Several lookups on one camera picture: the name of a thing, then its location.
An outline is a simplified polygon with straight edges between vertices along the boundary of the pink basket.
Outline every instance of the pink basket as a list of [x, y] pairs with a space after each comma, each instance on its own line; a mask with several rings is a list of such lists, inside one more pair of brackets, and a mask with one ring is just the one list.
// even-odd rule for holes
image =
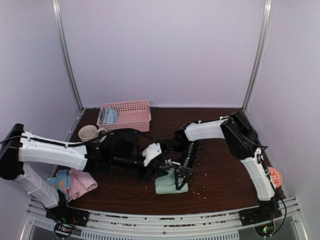
[[[111, 107], [118, 112], [118, 121], [115, 124], [102, 123], [107, 107]], [[107, 131], [131, 128], [141, 132], [148, 132], [150, 120], [151, 113], [149, 101], [122, 101], [103, 104], [100, 108], [96, 124], [99, 128], [104, 128]]]

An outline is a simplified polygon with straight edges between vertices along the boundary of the green cloth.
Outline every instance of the green cloth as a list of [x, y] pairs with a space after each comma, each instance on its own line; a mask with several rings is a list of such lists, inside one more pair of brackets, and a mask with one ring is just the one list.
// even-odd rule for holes
[[175, 184], [175, 169], [171, 168], [167, 176], [161, 176], [154, 180], [155, 194], [182, 194], [187, 193], [188, 183], [186, 183], [180, 191], [176, 190]]

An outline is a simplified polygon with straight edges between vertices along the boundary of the pink towel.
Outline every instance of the pink towel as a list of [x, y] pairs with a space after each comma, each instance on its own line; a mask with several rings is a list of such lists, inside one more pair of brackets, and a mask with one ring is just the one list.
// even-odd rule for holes
[[68, 202], [75, 200], [98, 187], [98, 183], [88, 172], [71, 169], [69, 174], [71, 178], [71, 187]]

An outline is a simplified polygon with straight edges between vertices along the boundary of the cup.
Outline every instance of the cup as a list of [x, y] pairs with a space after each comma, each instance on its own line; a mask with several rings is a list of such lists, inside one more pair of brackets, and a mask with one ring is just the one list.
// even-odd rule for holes
[[[99, 133], [106, 133], [107, 131], [104, 128], [99, 128], [97, 129], [96, 126], [94, 125], [87, 125], [82, 127], [79, 132], [78, 132], [78, 136], [81, 140], [81, 142], [87, 142], [91, 139], [95, 139], [99, 136]], [[97, 140], [97, 142], [102, 142], [103, 140], [105, 140], [106, 136], [102, 137], [100, 140]]]

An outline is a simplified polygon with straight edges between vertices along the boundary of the folded cloth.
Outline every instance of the folded cloth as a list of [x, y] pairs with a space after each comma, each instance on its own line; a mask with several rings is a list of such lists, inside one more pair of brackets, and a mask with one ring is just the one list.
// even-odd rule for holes
[[60, 170], [57, 172], [56, 177], [50, 177], [45, 180], [54, 189], [60, 190], [64, 193], [65, 199], [69, 199], [71, 177], [68, 170]]
[[68, 202], [75, 200], [98, 187], [98, 183], [88, 172], [71, 169], [69, 174], [71, 178], [71, 187]]
[[104, 112], [103, 124], [116, 124], [117, 121], [118, 121], [118, 112], [108, 106]]
[[155, 194], [182, 194], [188, 192], [188, 183], [186, 183], [180, 191], [176, 190], [175, 184], [175, 169], [171, 168], [169, 174], [166, 176], [157, 177], [154, 180]]

